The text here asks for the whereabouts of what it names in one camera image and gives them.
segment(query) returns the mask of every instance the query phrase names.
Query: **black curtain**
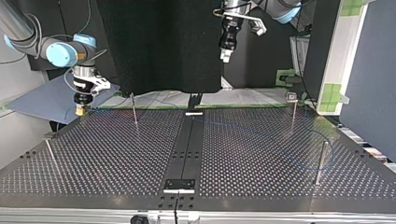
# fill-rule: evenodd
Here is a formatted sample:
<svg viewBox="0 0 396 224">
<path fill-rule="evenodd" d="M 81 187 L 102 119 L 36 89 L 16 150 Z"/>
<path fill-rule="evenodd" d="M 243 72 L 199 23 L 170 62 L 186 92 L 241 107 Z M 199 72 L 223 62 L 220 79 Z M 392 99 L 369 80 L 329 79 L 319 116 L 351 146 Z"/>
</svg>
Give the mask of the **black curtain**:
<svg viewBox="0 0 396 224">
<path fill-rule="evenodd" d="M 220 1 L 97 1 L 121 90 L 219 91 Z"/>
</svg>

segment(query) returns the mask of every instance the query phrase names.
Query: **gray wall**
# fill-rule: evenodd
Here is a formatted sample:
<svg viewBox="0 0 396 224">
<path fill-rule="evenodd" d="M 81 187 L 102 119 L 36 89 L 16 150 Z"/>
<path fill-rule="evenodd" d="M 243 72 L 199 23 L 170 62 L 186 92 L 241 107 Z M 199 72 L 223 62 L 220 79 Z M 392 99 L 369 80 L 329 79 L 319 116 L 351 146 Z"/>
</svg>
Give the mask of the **gray wall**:
<svg viewBox="0 0 396 224">
<path fill-rule="evenodd" d="M 396 161 L 396 1 L 371 3 L 361 31 L 340 120 Z"/>
<path fill-rule="evenodd" d="M 21 54 L 0 41 L 0 63 L 19 59 Z M 27 58 L 0 64 L 0 169 L 42 141 L 50 131 L 47 120 L 2 109 L 2 105 L 44 84 L 45 73 L 30 70 Z"/>
</svg>

